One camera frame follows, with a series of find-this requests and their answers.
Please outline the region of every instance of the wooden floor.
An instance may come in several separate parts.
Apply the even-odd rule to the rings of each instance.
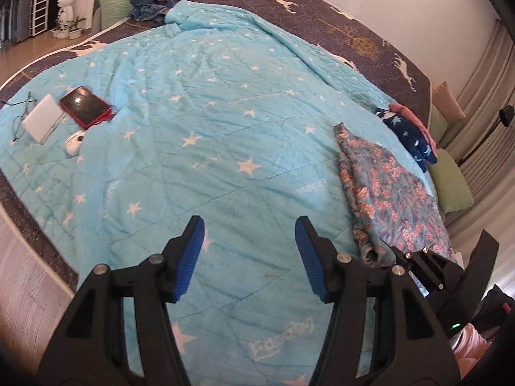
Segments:
[[[31,61],[87,37],[70,41],[51,36],[43,33],[2,48],[0,85]],[[45,270],[0,214],[0,339],[14,350],[25,369],[36,371],[70,300],[69,291]]]

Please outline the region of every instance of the green pillow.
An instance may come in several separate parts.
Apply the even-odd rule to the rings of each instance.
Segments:
[[[438,192],[440,209],[444,213],[471,207],[474,198],[458,166],[446,150],[438,150],[438,162],[427,164]]]
[[[431,119],[429,120],[429,133],[436,143],[444,137],[447,131],[447,120],[435,105],[431,106]]]
[[[101,25],[105,30],[115,23],[129,17],[134,8],[129,0],[98,0],[102,14]]]

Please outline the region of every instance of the potted plant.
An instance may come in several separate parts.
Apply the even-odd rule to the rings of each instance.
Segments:
[[[82,28],[79,28],[79,23],[83,20],[86,20],[85,17],[77,17],[75,20],[70,20],[68,24],[66,25],[68,28],[68,38],[69,39],[77,39],[82,35]]]

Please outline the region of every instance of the light blue comforter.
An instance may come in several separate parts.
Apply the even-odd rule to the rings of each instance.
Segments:
[[[190,289],[169,307],[192,384],[302,386],[331,307],[311,291],[295,219],[357,256],[333,126],[388,148],[430,192],[429,181],[369,112],[392,99],[325,51],[234,7],[182,1],[166,23],[30,81],[12,102],[84,85],[118,113],[69,158],[70,118],[44,145],[11,144],[23,107],[6,106],[0,167],[81,281],[98,262],[138,264],[202,216]]]

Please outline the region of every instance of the navy star-print cloth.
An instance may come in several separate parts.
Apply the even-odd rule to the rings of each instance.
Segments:
[[[426,161],[430,164],[436,164],[438,160],[431,147],[413,123],[400,114],[389,110],[377,109],[375,114],[397,135],[424,173],[427,171]]]

